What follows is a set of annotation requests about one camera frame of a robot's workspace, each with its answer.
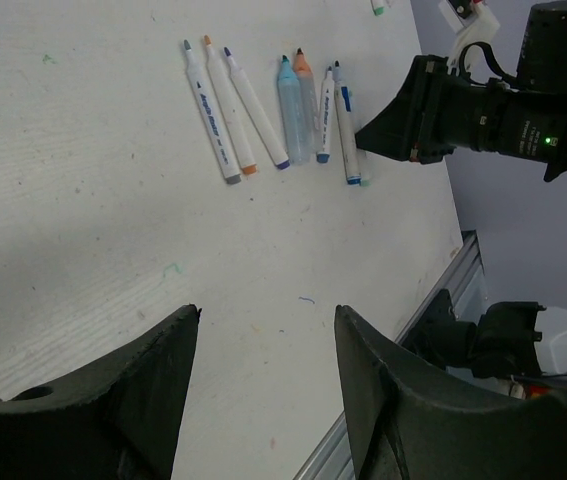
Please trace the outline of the purple capped marker pen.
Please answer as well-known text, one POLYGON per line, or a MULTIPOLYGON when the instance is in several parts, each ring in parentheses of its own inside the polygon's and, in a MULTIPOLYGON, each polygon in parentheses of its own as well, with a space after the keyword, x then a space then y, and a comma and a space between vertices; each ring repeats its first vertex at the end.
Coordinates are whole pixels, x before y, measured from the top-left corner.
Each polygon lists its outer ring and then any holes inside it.
POLYGON ((264 144, 270 158, 278 170, 288 168, 291 163, 282 142, 258 99, 244 69, 237 63, 233 53, 228 47, 223 48, 225 59, 229 66, 230 79, 264 144))

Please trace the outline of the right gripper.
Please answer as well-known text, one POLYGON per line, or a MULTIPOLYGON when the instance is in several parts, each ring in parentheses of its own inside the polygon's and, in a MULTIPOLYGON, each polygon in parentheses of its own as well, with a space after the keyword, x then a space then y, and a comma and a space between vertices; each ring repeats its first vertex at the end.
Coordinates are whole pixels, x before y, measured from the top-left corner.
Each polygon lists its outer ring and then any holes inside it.
POLYGON ((420 164, 455 147, 497 152, 545 164, 547 182, 567 172, 567 1, 531 7, 515 74, 486 41, 459 47, 451 67, 459 81, 442 103, 447 60, 416 56, 394 100, 355 134, 356 146, 420 164))

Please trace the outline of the dark blue capped marker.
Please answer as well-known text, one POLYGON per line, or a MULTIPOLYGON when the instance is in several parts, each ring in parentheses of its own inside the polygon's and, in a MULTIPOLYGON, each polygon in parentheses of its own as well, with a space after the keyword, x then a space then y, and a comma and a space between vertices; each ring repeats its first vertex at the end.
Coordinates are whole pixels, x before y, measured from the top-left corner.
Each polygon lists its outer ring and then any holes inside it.
POLYGON ((354 128, 351 119, 351 104, 347 85, 341 74, 340 62, 334 62, 335 106, 338 119, 339 136, 344 161, 345 177, 348 185, 361 184, 354 128))

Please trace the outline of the light blue capped marker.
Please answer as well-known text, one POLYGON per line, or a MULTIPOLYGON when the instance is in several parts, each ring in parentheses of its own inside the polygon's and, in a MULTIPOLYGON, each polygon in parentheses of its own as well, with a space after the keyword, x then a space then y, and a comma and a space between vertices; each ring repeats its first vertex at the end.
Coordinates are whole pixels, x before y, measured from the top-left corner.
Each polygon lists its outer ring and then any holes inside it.
POLYGON ((320 102, 320 148, 317 152, 317 162, 326 164, 331 156, 332 121, 334 114, 334 75, 333 67, 326 70, 322 82, 320 102))

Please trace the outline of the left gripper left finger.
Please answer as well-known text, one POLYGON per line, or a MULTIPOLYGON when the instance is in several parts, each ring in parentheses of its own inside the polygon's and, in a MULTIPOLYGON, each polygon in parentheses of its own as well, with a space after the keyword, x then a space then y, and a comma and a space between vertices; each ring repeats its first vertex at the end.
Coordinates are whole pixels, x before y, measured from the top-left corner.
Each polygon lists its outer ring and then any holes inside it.
POLYGON ((184 305, 137 339, 0 400, 0 479, 168 479, 195 358, 184 305))

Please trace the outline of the light blue highlighter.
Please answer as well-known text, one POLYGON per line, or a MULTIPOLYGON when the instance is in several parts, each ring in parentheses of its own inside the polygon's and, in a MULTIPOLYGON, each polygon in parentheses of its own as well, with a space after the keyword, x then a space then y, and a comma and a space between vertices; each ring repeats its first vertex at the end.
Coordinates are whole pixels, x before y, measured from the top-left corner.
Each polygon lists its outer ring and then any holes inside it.
POLYGON ((297 165, 306 163, 310 158, 309 128, 302 104, 300 81, 286 55, 281 57, 277 90, 289 161, 297 165))

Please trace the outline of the peach capped marker pen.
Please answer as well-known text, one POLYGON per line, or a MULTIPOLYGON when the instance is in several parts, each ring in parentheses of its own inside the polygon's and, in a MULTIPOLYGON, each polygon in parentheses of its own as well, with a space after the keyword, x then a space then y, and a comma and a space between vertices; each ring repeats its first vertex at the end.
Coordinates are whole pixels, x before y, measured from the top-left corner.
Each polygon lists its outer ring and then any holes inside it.
POLYGON ((221 60, 219 50, 215 48, 209 35, 205 34, 203 36, 203 42, 208 56, 208 73, 212 80, 240 169, 246 176, 253 175, 257 172, 257 164, 239 117, 234 95, 229 84, 229 77, 221 60))

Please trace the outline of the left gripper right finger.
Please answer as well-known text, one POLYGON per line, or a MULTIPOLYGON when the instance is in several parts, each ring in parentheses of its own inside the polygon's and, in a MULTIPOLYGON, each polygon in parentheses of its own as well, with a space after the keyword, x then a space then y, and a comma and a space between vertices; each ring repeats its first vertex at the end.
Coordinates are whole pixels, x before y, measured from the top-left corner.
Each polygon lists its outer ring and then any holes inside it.
POLYGON ((335 310, 344 414, 358 479, 567 479, 567 391, 484 390, 335 310))

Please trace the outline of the orange highlighter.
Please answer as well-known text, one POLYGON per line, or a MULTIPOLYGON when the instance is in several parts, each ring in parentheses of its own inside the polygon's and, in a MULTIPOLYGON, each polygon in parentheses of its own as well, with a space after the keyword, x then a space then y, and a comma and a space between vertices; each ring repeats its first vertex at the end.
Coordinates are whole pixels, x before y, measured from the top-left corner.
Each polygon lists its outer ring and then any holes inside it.
POLYGON ((313 71, 307 62, 304 51, 298 48, 293 62, 301 89, 302 106, 307 128, 309 129, 311 151, 317 154, 321 149, 319 132, 319 105, 313 71))

